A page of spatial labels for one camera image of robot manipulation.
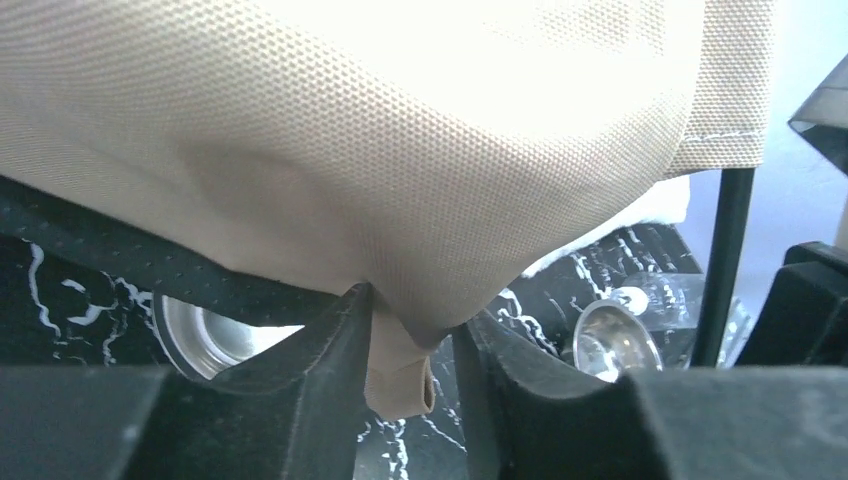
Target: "white wall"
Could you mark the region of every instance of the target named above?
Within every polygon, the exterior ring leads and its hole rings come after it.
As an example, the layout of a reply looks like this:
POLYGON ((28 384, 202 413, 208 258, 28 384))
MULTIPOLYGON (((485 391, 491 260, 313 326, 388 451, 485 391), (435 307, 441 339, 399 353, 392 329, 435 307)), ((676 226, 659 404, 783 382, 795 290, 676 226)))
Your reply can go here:
MULTIPOLYGON (((833 67, 848 55, 848 1, 784 0, 772 120, 765 163, 758 169, 736 294, 758 315, 792 245, 832 243, 848 194, 848 178, 786 125, 833 67)), ((692 176, 692 200, 679 230, 706 268, 719 173, 692 176)))

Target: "marble countertop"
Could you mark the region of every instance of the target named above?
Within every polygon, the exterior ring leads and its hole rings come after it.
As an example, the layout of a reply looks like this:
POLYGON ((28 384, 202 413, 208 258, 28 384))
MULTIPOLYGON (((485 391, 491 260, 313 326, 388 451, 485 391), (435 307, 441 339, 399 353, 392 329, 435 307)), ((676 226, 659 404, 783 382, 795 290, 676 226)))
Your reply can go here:
MULTIPOLYGON (((639 225, 519 278, 487 307, 503 324, 557 355, 581 309, 638 271, 697 273, 673 227, 639 225)), ((0 237, 0 364, 149 365, 168 359, 153 333, 151 294, 119 277, 0 237)), ((694 332, 657 335, 667 366, 682 365, 694 332)), ((362 419, 358 480, 465 479, 465 447, 450 340, 432 357, 438 399, 430 415, 362 419)))

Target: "metal bowl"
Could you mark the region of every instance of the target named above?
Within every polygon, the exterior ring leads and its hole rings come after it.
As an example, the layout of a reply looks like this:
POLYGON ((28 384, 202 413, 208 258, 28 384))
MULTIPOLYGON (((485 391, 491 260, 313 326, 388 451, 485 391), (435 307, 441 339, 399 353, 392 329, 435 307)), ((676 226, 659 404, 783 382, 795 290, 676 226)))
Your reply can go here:
POLYGON ((574 366, 601 380, 614 382, 630 369, 662 370, 651 334, 619 302, 590 304, 574 327, 574 366))
POLYGON ((211 380, 303 328, 252 327, 164 295, 153 296, 153 323, 171 363, 198 381, 211 380))

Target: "beige fabric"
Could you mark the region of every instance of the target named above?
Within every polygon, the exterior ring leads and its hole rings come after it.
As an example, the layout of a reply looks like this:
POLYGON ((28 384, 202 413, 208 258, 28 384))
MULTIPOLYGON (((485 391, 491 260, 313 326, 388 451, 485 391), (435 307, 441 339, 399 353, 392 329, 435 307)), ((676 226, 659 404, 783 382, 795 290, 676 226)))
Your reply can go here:
POLYGON ((4 0, 0 174, 233 270, 373 283, 366 396, 410 416, 428 352, 534 260, 658 179, 760 162, 772 10, 4 0))

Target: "black rod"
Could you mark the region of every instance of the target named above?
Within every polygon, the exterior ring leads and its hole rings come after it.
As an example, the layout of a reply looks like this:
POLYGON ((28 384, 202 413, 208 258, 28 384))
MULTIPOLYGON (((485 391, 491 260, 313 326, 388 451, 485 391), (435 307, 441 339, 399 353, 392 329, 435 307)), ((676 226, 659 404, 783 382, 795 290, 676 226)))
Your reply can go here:
POLYGON ((690 362, 692 367, 715 367, 718 362, 742 254, 753 186, 753 168, 721 172, 704 300, 690 362))

